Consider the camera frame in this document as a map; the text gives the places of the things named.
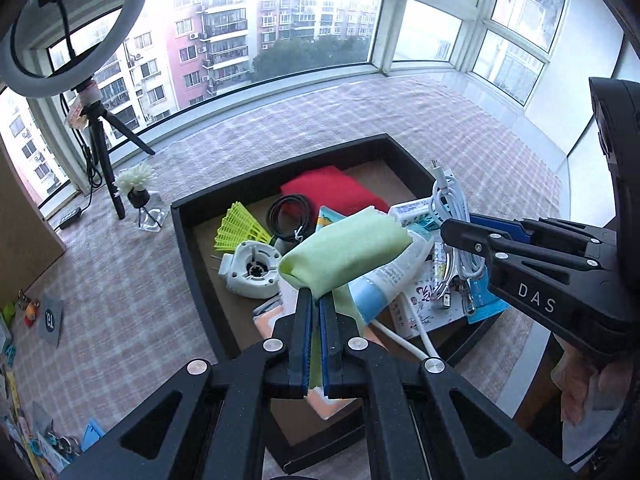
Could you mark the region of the person right hand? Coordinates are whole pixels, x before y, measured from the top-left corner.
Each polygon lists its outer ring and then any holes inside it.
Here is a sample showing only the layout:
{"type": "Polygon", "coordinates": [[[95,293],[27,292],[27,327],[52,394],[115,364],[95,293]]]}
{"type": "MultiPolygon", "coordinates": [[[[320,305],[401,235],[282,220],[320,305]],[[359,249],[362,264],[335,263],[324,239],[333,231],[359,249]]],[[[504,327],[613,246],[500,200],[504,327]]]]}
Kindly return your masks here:
{"type": "Polygon", "coordinates": [[[563,350],[560,362],[551,372],[552,382],[561,391],[561,420],[578,426],[587,413],[589,396],[602,394],[613,405],[623,402],[634,374],[634,360],[625,358],[599,368],[558,335],[554,336],[563,350]]]}

